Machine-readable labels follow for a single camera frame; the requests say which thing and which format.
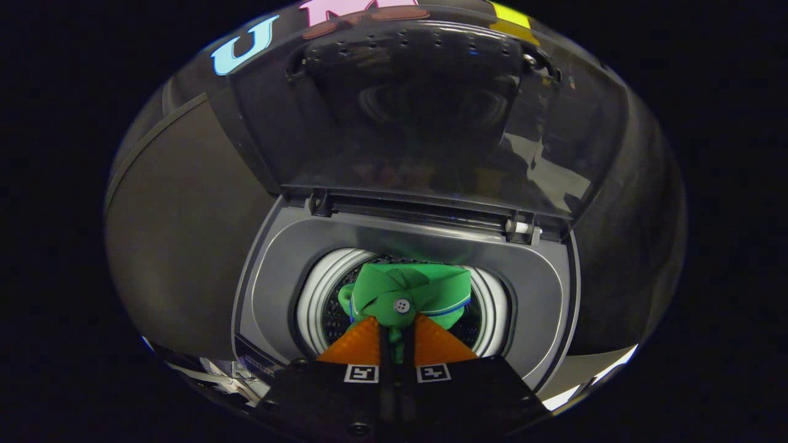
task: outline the lid hinge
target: lid hinge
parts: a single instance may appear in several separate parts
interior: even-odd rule
[[[504,232],[506,241],[510,243],[537,246],[541,238],[542,228],[533,223],[533,218],[528,219],[524,215],[516,214],[514,217],[506,220]]]
[[[331,197],[328,189],[315,189],[307,199],[309,213],[319,217],[331,217]]]

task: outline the blue letter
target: blue letter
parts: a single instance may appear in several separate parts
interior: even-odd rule
[[[235,69],[238,65],[250,59],[261,50],[266,49],[268,45],[271,44],[271,25],[277,18],[279,18],[279,16],[273,16],[249,29],[248,32],[254,36],[255,43],[246,54],[238,58],[232,54],[232,47],[240,37],[230,40],[221,45],[219,49],[215,50],[210,56],[214,58],[214,70],[216,74],[226,76],[227,73]]]

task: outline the open lid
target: open lid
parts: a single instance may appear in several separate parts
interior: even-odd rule
[[[571,225],[620,148],[622,85],[536,32],[539,45],[422,9],[360,13],[243,63],[232,99],[211,99],[228,136],[248,132],[241,149],[273,193],[383,192]]]

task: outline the black background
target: black background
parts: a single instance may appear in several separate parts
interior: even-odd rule
[[[785,430],[777,374],[788,348],[779,328],[784,10],[777,1],[572,3],[515,6],[607,62],[651,106],[688,188],[689,245],[674,303],[630,365],[523,438],[772,441]],[[275,440],[149,354],[108,274],[102,199],[148,95],[216,38],[286,4],[6,6],[15,32],[2,56],[17,77],[6,83],[9,300],[23,302],[7,310],[23,324],[5,334],[7,441]]]

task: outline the green cloth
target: green cloth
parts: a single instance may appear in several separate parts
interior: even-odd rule
[[[470,272],[432,263],[367,263],[355,283],[340,289],[338,298],[352,320],[348,329],[369,316],[388,327],[388,340],[394,345],[392,358],[395,363],[402,363],[402,329],[413,322],[418,312],[444,329],[451,328],[463,316],[463,306],[470,301]]]

